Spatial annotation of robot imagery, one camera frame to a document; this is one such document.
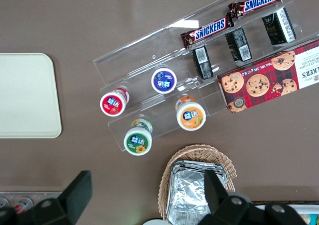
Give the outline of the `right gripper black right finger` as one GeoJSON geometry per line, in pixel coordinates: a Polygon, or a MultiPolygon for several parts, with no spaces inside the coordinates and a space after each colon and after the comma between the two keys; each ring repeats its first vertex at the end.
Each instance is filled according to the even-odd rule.
{"type": "Polygon", "coordinates": [[[204,172],[204,192],[210,209],[200,225],[263,225],[264,211],[244,194],[228,192],[212,170],[204,172]]]}

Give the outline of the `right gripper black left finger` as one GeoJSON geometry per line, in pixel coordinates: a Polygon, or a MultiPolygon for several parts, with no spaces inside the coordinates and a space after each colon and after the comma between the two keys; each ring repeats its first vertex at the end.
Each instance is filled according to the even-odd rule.
{"type": "Polygon", "coordinates": [[[30,225],[74,225],[92,198],[92,175],[81,171],[58,196],[41,201],[30,211],[30,225]]]}

